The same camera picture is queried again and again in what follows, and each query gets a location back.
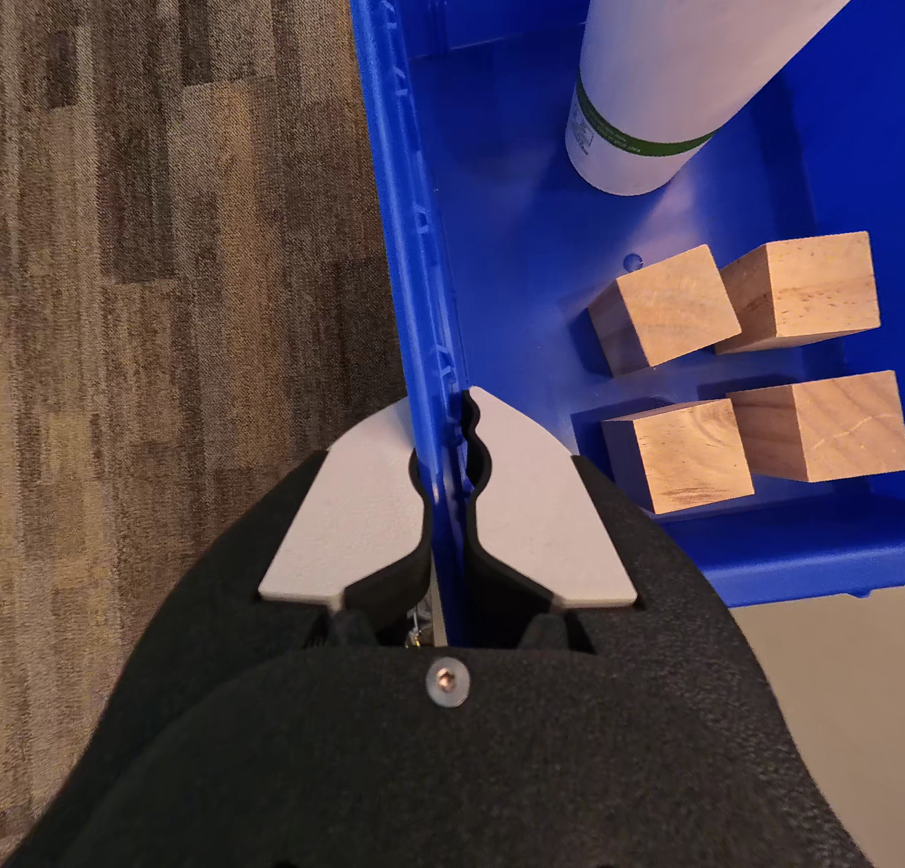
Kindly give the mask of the wooden cube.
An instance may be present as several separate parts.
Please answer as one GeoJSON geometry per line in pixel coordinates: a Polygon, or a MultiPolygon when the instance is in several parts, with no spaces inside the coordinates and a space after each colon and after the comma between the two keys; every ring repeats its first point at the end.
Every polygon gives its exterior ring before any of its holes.
{"type": "Polygon", "coordinates": [[[803,346],[880,327],[869,233],[773,241],[720,270],[740,333],[718,355],[803,346]]]}
{"type": "Polygon", "coordinates": [[[655,515],[755,492],[729,399],[650,409],[601,427],[615,483],[655,515]]]}
{"type": "Polygon", "coordinates": [[[706,244],[614,279],[587,311],[615,377],[740,334],[740,320],[706,244]]]}
{"type": "Polygon", "coordinates": [[[893,370],[730,391],[749,468],[819,483],[904,468],[893,370]]]}

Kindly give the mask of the blue plastic bin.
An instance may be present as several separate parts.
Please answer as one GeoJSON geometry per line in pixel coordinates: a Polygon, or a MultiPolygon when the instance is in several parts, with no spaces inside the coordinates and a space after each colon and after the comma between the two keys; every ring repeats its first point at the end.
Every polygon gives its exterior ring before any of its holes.
{"type": "Polygon", "coordinates": [[[589,0],[349,0],[403,374],[436,502],[447,635],[469,640],[460,393],[476,385],[612,474],[600,423],[893,370],[903,393],[904,0],[852,0],[673,180],[615,197],[565,148],[589,0]],[[635,254],[865,230],[880,328],[700,351],[613,377],[585,311],[635,254]]]}

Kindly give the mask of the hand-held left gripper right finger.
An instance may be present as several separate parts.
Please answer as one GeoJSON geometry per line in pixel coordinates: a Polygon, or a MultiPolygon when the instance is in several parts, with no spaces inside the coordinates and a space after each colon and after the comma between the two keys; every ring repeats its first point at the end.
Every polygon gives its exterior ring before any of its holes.
{"type": "Polygon", "coordinates": [[[481,387],[462,393],[461,415],[467,552],[482,581],[554,610],[633,605],[633,581],[571,452],[481,387]]]}

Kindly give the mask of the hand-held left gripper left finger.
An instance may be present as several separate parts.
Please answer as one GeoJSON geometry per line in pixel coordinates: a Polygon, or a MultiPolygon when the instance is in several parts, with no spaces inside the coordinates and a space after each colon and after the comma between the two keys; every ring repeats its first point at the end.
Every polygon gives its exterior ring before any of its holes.
{"type": "Polygon", "coordinates": [[[433,516],[403,398],[329,448],[259,594],[328,610],[410,610],[431,579],[433,516]]]}

